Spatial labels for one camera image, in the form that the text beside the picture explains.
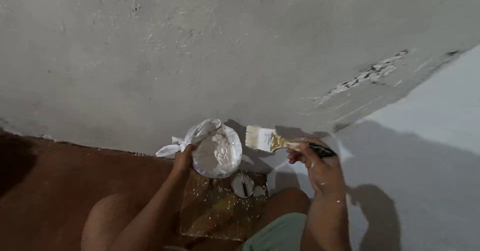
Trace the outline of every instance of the white paint patch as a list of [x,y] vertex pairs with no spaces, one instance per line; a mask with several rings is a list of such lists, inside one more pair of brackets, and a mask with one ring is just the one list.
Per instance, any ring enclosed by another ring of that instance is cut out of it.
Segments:
[[338,84],[335,88],[331,89],[327,95],[325,95],[320,102],[315,104],[315,106],[320,106],[321,104],[325,103],[327,100],[331,99],[335,95],[339,93],[348,91],[354,87],[360,85],[360,83],[365,81],[370,82],[378,82],[381,78],[388,76],[390,73],[397,69],[397,62],[407,54],[408,51],[404,50],[392,58],[388,58],[382,60],[381,62],[372,65],[367,71],[360,72],[358,76],[355,78],[345,81],[343,83]]

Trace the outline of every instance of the knee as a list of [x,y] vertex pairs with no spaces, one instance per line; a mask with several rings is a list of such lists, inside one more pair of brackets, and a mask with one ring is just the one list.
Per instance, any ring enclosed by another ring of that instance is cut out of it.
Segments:
[[285,188],[277,193],[276,196],[282,196],[292,201],[310,205],[310,199],[308,198],[307,194],[296,187]]
[[270,210],[279,209],[278,216],[287,213],[306,214],[310,208],[310,199],[302,190],[289,187],[268,199],[265,208]]
[[127,194],[113,194],[100,199],[93,205],[91,212],[104,211],[106,209],[116,208],[120,205],[127,205],[129,196]]

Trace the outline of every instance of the wooden board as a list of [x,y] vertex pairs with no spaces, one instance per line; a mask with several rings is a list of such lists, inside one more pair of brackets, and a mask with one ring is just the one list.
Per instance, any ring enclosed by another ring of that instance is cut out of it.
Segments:
[[267,176],[247,173],[265,196],[243,199],[230,187],[230,178],[208,179],[191,171],[179,219],[181,235],[244,241],[254,233],[268,197]]

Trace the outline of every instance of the leg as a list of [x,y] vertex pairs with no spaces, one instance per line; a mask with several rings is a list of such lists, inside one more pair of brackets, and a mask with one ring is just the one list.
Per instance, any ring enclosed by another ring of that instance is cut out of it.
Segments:
[[303,191],[295,187],[283,189],[267,200],[255,231],[258,232],[275,219],[289,213],[307,214],[309,207],[310,199]]
[[114,194],[99,200],[88,214],[83,227],[81,251],[108,250],[141,209],[142,205],[132,203],[124,194]]

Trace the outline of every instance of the paint brush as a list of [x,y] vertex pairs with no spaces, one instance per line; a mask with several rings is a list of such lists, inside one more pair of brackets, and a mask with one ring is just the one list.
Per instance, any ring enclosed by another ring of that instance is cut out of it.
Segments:
[[[253,150],[262,150],[269,153],[280,148],[300,150],[301,141],[288,140],[280,137],[275,129],[263,128],[260,126],[247,126],[245,145]],[[337,154],[330,148],[309,142],[309,148],[314,150],[320,157],[336,156]]]

